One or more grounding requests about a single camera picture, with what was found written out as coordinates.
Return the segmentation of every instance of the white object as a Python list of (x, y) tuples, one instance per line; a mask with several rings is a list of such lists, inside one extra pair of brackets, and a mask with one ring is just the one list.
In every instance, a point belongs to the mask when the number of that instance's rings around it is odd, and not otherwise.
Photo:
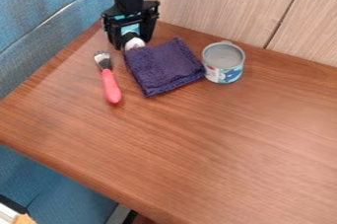
[(125, 51), (142, 46), (145, 46), (144, 41), (138, 37), (134, 37), (125, 44)]
[(0, 224), (11, 224), (19, 213), (0, 203)]

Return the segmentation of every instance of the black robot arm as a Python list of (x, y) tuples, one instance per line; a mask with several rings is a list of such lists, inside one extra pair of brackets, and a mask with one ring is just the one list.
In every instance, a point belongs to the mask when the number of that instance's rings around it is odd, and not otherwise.
[(148, 42), (159, 17), (159, 1), (114, 0), (102, 13), (104, 29), (116, 49), (134, 37)]

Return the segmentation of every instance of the can lid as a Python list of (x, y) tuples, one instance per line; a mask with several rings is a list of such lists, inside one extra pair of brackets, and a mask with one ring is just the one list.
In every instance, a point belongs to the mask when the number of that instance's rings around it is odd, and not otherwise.
[(207, 46), (203, 51), (203, 58), (213, 67), (231, 69), (242, 65), (245, 55), (240, 47), (223, 41)]

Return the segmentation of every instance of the red brush handle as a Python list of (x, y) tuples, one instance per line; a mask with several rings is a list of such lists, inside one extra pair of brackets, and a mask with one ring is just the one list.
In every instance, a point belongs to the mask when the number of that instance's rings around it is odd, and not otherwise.
[(121, 91), (118, 87), (113, 73), (109, 69), (104, 69), (101, 73), (105, 98), (112, 104), (117, 104), (121, 100)]

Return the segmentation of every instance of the can label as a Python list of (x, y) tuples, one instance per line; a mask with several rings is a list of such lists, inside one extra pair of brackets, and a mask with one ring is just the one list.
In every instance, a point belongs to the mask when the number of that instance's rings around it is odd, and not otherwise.
[(209, 65), (204, 60), (204, 66), (206, 69), (206, 78), (215, 83), (229, 84), (239, 79), (242, 75), (242, 65), (234, 69), (221, 69)]

